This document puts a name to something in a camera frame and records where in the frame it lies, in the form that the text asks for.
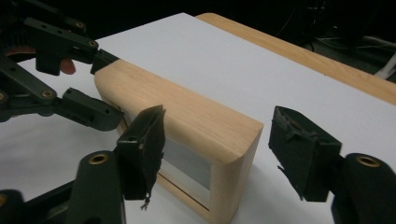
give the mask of wooden box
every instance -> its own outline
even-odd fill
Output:
[[[157,183],[209,223],[230,223],[263,124],[123,60],[97,71],[95,84],[126,112],[121,132],[141,110],[163,105],[166,143]]]

